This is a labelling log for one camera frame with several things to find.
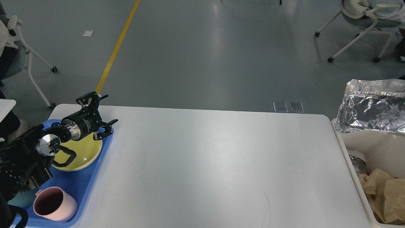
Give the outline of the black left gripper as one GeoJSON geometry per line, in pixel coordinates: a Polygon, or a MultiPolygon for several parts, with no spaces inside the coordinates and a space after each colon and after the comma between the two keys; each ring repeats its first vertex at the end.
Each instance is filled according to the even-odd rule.
{"type": "Polygon", "coordinates": [[[100,141],[113,134],[112,125],[119,120],[103,122],[98,111],[100,101],[108,96],[88,92],[76,99],[82,109],[62,119],[62,125],[69,131],[71,140],[81,140],[93,133],[93,140],[100,141]]]}

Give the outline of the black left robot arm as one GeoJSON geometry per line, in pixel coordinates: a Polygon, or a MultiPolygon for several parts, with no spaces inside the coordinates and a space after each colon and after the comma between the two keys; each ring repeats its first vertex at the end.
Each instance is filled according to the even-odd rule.
{"type": "Polygon", "coordinates": [[[80,96],[76,102],[81,109],[63,118],[61,123],[53,123],[46,129],[43,124],[34,126],[1,148],[2,228],[11,227],[18,214],[21,220],[16,227],[27,225],[26,210],[8,204],[18,192],[40,187],[52,178],[52,165],[66,167],[77,157],[63,143],[80,141],[88,135],[93,135],[95,141],[112,135],[112,125],[118,120],[106,123],[98,111],[100,101],[107,97],[95,91],[80,96]]]}

